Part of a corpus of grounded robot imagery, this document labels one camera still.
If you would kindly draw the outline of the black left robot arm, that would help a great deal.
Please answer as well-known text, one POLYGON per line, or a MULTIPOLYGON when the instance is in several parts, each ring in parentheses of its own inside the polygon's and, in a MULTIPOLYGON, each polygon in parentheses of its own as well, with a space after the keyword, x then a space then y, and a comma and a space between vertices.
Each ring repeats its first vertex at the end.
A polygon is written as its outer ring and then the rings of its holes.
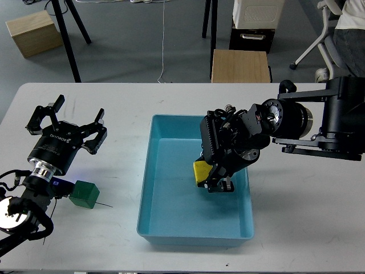
POLYGON ((83 181, 63 180, 77 152, 83 148, 95 155, 107 137, 103 124, 104 109, 95 120, 77 126, 56 117, 64 103, 60 95, 48 106, 37 106, 26 128, 40 139, 27 160, 34 167, 29 170, 10 170, 14 185, 1 183, 1 255, 5 255, 24 241, 39 240, 51 235, 54 224, 46 214, 52 200, 68 197, 77 206, 93 208, 99 195, 96 185, 83 181))

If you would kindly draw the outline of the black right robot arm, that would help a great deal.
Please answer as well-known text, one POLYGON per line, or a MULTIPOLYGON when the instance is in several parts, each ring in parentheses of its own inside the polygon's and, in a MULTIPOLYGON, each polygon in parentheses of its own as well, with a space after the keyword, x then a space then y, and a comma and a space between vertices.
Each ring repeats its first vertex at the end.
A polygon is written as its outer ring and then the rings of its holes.
POLYGON ((270 143, 288 154, 360 161, 364 153, 364 79, 341 76, 323 90, 298 91, 284 80, 278 95, 248 110, 208 111, 200 123, 196 186, 233 192, 232 176, 255 163, 270 143))

